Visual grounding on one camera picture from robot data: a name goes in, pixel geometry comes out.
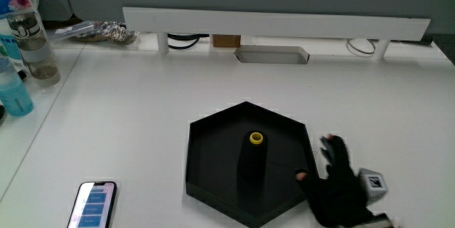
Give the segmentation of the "person's right hand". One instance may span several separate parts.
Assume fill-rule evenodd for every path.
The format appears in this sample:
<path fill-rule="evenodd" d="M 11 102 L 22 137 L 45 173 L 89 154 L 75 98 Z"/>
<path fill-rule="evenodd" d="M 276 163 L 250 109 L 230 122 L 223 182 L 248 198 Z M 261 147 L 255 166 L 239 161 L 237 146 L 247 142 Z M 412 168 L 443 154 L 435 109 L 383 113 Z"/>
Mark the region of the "person's right hand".
<path fill-rule="evenodd" d="M 385 213 L 374 215 L 367 208 L 366 193 L 350 166 L 343 139 L 329 134 L 321 137 L 321 143 L 328 176 L 320 178 L 305 168 L 295 170 L 296 182 L 317 222 L 323 227 L 392 227 Z"/>

